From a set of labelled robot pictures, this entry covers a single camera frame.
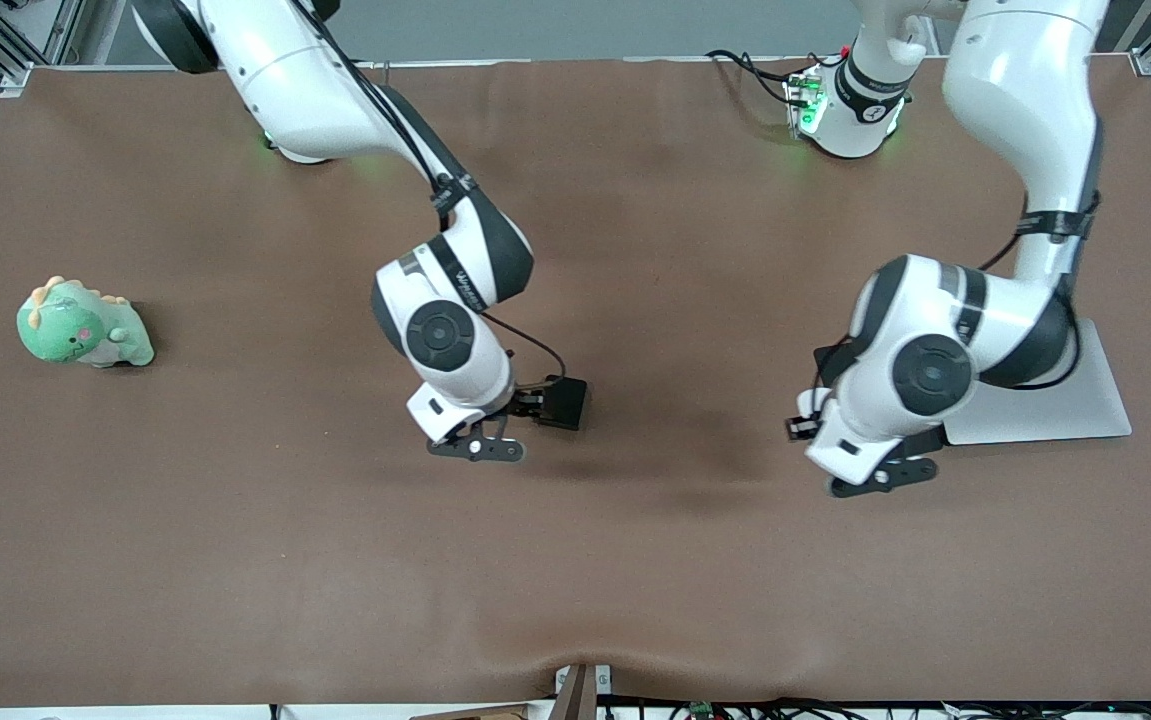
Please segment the black phone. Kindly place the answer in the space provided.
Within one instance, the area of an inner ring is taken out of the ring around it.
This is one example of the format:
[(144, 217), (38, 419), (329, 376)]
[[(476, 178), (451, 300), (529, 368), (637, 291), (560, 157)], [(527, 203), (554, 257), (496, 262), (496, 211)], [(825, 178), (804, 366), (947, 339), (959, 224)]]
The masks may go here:
[(579, 432), (584, 428), (589, 384), (572, 377), (548, 375), (535, 423), (540, 427)]

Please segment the black mouse pad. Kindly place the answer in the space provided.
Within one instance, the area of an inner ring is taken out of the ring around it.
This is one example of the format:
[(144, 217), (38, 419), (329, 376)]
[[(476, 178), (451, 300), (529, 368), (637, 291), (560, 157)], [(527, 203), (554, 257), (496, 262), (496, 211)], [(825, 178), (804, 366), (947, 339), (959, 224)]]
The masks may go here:
[(854, 340), (839, 340), (813, 351), (814, 386), (834, 386), (840, 375), (857, 360)]

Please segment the brown table cover mat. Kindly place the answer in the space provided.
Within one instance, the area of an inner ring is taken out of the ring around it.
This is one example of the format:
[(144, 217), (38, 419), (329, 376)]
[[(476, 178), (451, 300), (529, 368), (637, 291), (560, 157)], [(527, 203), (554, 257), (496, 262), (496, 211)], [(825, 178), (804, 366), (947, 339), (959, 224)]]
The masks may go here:
[[(1093, 61), (1078, 277), (1133, 432), (950, 449), (828, 496), (784, 419), (904, 252), (978, 265), (1022, 187), (924, 64), (881, 154), (791, 141), (712, 61), (392, 70), (525, 233), (498, 306), (590, 382), (584, 432), (427, 454), (379, 266), (405, 161), (297, 167), (224, 76), (43, 70), (0, 100), (0, 706), (508, 702), (597, 661), (679, 700), (1151, 700), (1151, 78)], [(45, 363), (54, 275), (155, 359)]]

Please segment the silver laptop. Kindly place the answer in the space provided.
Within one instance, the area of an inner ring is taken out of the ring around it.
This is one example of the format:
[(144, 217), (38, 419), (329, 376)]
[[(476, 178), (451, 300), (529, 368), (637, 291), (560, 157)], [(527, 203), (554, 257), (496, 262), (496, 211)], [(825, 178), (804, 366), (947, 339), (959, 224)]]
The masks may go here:
[(1092, 320), (1078, 319), (1082, 354), (1059, 386), (1019, 391), (977, 386), (971, 401), (942, 424), (950, 445), (1005, 445), (1131, 434), (1110, 361)]

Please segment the green dinosaur plush toy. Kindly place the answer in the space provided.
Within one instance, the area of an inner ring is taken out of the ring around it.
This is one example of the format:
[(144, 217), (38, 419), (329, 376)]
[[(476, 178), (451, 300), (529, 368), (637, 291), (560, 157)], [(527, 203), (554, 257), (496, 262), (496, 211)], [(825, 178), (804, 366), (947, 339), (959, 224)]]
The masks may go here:
[(35, 288), (16, 314), (23, 346), (45, 363), (146, 366), (155, 359), (139, 311), (121, 296), (54, 275)]

